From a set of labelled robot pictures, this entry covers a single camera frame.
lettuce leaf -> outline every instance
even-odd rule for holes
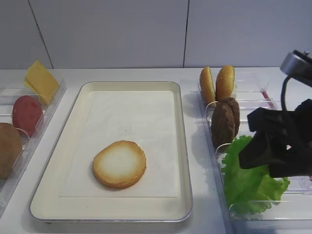
[[[222,160],[225,164],[221,171],[224,173],[227,205],[238,214],[262,213],[270,209],[272,204],[279,204],[273,201],[280,201],[290,184],[287,178],[281,180],[271,178],[266,165],[247,170],[240,168],[238,154],[251,139],[251,136],[236,138]]]

cheese slice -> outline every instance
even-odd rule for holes
[[[24,85],[39,94],[41,102],[47,106],[59,88],[59,83],[52,74],[37,60],[28,68]]]

